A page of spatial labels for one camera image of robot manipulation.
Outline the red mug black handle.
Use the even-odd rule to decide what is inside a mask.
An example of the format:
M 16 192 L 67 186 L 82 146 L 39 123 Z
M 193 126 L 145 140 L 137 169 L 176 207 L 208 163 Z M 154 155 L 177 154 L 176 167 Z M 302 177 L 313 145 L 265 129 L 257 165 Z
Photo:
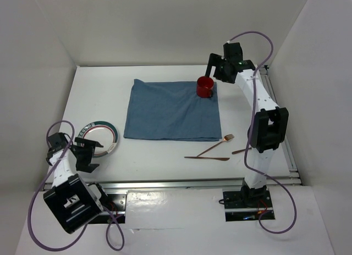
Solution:
M 207 76 L 202 76 L 198 78 L 196 83 L 196 93 L 201 98 L 211 98 L 213 97 L 213 87 L 214 81 Z

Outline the white plate green red rim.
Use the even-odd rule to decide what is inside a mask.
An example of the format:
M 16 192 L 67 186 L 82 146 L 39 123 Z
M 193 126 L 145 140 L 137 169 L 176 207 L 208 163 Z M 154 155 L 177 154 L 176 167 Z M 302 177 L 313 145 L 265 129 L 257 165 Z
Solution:
M 118 144 L 119 134 L 113 124 L 100 120 L 84 126 L 79 131 L 78 138 L 99 142 L 102 147 L 96 146 L 93 158 L 101 158 L 114 151 Z

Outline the copper fork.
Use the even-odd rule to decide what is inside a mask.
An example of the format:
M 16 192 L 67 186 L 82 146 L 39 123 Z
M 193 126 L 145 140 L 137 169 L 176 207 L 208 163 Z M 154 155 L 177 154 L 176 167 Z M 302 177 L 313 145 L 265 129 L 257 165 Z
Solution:
M 223 140 L 218 142 L 217 144 L 213 145 L 212 147 L 206 149 L 205 151 L 201 152 L 200 154 L 197 155 L 197 157 L 200 157 L 201 155 L 207 153 L 208 151 L 211 151 L 212 149 L 216 148 L 217 146 L 225 143 L 225 142 L 229 142 L 231 141 L 232 139 L 234 138 L 234 135 L 233 134 L 227 134 L 224 136 Z

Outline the blue cloth napkin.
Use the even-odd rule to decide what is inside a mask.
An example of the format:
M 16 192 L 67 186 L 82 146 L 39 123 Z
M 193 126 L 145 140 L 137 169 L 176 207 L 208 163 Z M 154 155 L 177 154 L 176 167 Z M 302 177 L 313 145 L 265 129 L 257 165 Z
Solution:
M 222 138 L 217 86 L 211 97 L 196 93 L 195 81 L 134 80 L 124 138 L 137 140 L 218 141 Z

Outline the copper knife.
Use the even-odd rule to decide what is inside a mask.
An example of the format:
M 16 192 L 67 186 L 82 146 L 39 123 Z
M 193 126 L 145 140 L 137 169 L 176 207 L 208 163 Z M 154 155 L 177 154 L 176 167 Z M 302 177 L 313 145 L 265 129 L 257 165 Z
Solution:
M 218 161 L 223 161 L 226 162 L 230 160 L 229 157 L 199 157 L 199 156 L 186 156 L 184 157 L 185 159 L 209 159 L 209 160 L 218 160 Z

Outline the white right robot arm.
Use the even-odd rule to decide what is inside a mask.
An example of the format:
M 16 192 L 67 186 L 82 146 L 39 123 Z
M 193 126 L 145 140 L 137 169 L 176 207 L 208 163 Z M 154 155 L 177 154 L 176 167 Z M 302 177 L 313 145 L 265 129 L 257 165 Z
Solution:
M 243 58 L 240 43 L 225 43 L 222 56 L 210 54 L 205 75 L 237 84 L 251 105 L 249 148 L 245 151 L 248 172 L 240 191 L 230 193 L 220 203 L 227 208 L 253 207 L 266 197 L 267 173 L 275 150 L 285 139 L 288 110 L 271 98 L 253 62 Z

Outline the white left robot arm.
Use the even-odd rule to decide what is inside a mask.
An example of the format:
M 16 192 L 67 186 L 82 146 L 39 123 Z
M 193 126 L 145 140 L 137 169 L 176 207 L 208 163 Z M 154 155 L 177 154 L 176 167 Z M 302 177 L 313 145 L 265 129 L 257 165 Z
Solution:
M 72 153 L 75 156 L 77 171 L 91 173 L 99 166 L 91 163 L 95 148 L 103 146 L 97 141 L 79 137 L 75 138 L 74 145 L 62 132 L 49 136 L 48 141 L 47 162 L 57 167 L 52 188 L 44 193 L 43 199 L 62 228 L 72 234 L 100 215 L 110 198 L 100 184 L 86 184 L 78 173 L 73 173 L 68 155 Z

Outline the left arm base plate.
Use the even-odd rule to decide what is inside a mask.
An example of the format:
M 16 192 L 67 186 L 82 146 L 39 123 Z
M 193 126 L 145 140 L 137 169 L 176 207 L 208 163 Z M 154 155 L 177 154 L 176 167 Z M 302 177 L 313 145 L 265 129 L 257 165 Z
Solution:
M 127 192 L 109 193 L 109 202 L 106 207 L 116 217 L 119 224 L 125 223 L 125 211 L 127 203 Z M 104 211 L 89 224 L 109 224 L 112 221 L 110 215 Z

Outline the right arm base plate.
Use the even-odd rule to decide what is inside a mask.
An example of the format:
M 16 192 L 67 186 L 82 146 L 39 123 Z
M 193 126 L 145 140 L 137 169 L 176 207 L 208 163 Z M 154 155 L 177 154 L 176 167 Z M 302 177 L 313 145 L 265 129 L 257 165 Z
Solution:
M 254 200 L 245 202 L 240 191 L 224 191 L 223 198 L 218 201 L 224 206 L 225 220 L 254 221 L 262 215 L 262 220 L 275 220 L 273 204 L 269 190 Z

